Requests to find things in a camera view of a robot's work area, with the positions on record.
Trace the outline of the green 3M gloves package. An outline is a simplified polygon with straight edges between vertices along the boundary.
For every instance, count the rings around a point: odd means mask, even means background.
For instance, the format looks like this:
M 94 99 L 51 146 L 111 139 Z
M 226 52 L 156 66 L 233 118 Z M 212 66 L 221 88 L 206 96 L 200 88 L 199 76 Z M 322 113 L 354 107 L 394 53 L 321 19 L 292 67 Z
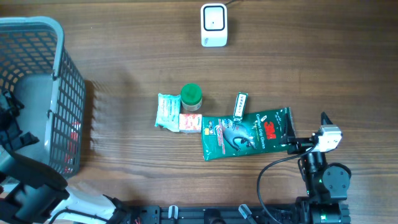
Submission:
M 201 142 L 205 161 L 227 157 L 282 152 L 281 144 L 286 122 L 292 121 L 289 107 L 248 113 L 240 122 L 230 116 L 202 118 Z

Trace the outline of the green white slim box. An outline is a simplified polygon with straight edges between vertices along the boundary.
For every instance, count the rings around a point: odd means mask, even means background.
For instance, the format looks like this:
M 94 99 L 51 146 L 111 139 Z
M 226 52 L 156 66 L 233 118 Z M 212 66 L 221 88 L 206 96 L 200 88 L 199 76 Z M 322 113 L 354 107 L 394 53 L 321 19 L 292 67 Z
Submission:
M 243 115 L 244 115 L 244 110 L 245 110 L 246 103 L 247 103 L 247 99 L 248 99 L 247 93 L 243 93 L 243 92 L 238 93 L 238 95 L 236 97 L 235 106 L 234 106 L 233 121 L 235 121 L 235 122 L 242 121 Z

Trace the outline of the red white small box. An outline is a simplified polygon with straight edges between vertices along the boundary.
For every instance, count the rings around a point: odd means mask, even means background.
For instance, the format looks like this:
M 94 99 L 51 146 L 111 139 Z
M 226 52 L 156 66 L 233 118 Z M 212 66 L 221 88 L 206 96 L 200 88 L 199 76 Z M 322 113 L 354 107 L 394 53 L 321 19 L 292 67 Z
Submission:
M 202 117 L 201 114 L 179 114 L 179 131 L 183 133 L 200 133 Z

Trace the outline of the green lid jar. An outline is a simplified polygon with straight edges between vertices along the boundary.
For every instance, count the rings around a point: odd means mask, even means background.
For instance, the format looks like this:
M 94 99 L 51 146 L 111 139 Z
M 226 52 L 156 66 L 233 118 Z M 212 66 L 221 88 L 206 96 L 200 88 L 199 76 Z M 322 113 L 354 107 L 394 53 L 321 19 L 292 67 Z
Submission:
M 183 86 L 180 92 L 182 106 L 188 111 L 196 111 L 203 101 L 202 90 L 196 83 L 189 83 Z

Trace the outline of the light green wipes packet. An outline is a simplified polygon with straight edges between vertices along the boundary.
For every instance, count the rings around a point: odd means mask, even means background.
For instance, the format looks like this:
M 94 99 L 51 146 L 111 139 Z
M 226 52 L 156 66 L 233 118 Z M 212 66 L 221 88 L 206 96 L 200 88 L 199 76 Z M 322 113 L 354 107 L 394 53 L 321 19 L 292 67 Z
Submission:
M 162 126 L 172 132 L 179 132 L 180 95 L 158 94 L 155 127 Z

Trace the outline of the red white package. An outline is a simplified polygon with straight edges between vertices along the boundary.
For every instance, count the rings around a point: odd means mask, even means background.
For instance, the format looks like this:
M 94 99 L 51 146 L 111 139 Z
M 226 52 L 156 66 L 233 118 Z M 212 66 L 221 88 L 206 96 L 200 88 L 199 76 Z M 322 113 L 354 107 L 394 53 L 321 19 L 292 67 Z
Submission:
M 81 130 L 81 123 L 73 122 L 72 123 L 73 129 L 70 133 L 71 140 L 67 144 L 67 152 L 65 153 L 64 162 L 66 166 L 64 168 L 64 172 L 66 174 L 71 174 L 74 171 L 72 166 L 77 164 L 77 154 L 78 154 L 78 140 L 80 134 L 78 133 Z

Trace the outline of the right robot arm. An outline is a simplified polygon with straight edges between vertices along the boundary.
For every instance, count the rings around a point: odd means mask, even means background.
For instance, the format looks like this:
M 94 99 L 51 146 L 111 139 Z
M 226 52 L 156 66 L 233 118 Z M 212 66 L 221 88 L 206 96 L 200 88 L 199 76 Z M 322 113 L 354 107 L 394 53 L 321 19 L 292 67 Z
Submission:
M 292 118 L 285 115 L 281 144 L 288 145 L 287 154 L 298 155 L 298 168 L 307 189 L 306 197 L 294 203 L 292 215 L 284 223 L 350 223 L 348 197 L 351 170 L 340 163 L 327 163 L 326 154 L 337 148 L 343 138 L 341 129 L 326 113 L 321 114 L 319 130 L 308 138 L 295 135 Z

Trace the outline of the white barcode scanner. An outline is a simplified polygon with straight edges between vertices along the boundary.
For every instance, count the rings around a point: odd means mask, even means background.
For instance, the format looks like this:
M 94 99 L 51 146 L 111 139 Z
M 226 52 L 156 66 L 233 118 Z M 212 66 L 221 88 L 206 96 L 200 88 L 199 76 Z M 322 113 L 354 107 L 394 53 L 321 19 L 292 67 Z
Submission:
M 204 4 L 201 15 L 201 45 L 224 47 L 228 41 L 228 10 L 223 3 Z

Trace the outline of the grey plastic mesh basket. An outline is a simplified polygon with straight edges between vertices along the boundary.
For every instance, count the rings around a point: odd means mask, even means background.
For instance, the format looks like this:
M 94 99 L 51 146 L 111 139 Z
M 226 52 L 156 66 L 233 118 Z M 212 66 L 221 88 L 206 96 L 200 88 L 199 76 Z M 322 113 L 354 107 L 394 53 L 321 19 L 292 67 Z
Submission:
M 62 26 L 50 17 L 1 19 L 1 91 L 11 91 L 24 104 L 17 122 L 39 141 L 19 154 L 71 178 L 80 169 L 82 130 L 77 164 L 64 168 L 72 123 L 83 125 L 86 86 L 65 48 Z

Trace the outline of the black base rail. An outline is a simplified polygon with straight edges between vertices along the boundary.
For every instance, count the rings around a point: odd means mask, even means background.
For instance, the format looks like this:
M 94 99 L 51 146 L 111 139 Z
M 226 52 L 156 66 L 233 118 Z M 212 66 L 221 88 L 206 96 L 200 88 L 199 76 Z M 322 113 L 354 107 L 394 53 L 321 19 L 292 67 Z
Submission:
M 212 223 L 319 223 L 350 224 L 345 204 L 314 205 L 307 202 L 271 204 L 262 207 L 245 204 L 233 207 L 132 207 L 132 224 L 212 224 Z

